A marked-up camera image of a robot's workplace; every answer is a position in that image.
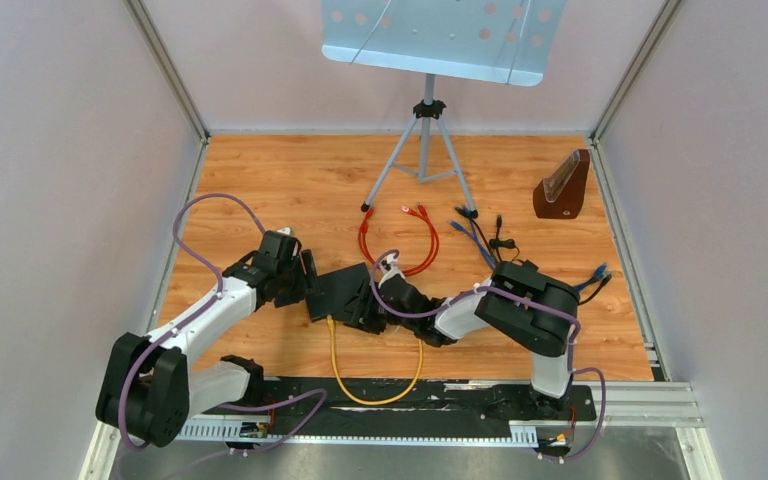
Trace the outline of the black spare switch box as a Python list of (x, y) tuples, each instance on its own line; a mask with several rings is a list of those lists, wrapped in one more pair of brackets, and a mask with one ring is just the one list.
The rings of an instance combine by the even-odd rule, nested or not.
[(319, 275), (321, 294), (305, 300), (309, 318), (316, 322), (331, 316), (340, 321), (341, 310), (349, 296), (361, 281), (368, 280), (369, 271), (364, 263)]

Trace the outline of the black power adapter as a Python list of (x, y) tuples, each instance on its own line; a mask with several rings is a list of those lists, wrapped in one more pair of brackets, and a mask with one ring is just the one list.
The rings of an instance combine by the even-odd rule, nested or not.
[(517, 246), (513, 239), (497, 239), (493, 238), (487, 242), (487, 250), (491, 257), (491, 263), (493, 266), (501, 263), (504, 258), (502, 257), (503, 250), (514, 250), (515, 254), (510, 259), (511, 262), (524, 263), (525, 258), (521, 257), (521, 249)]

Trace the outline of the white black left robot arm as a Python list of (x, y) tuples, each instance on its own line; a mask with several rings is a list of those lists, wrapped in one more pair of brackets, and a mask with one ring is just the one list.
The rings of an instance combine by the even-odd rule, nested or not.
[(217, 283), (167, 324), (113, 344), (95, 407), (98, 421), (125, 436), (164, 447), (194, 415), (236, 406), (258, 411), (266, 400), (264, 369), (237, 355), (194, 371), (195, 361), (232, 326), (265, 304), (304, 301), (317, 288), (311, 251), (289, 227), (268, 230), (258, 249), (222, 271)]

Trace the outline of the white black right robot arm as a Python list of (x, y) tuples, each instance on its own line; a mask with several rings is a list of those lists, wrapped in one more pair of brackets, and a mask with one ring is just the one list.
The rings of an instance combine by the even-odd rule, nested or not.
[(437, 298), (411, 284), (395, 259), (360, 282), (346, 313), (334, 320), (367, 333), (388, 326), (408, 329), (435, 348), (491, 327), (532, 355), (531, 403), (556, 417), (571, 403), (571, 348), (580, 330), (580, 295), (530, 261), (498, 264), (485, 280), (455, 296)]

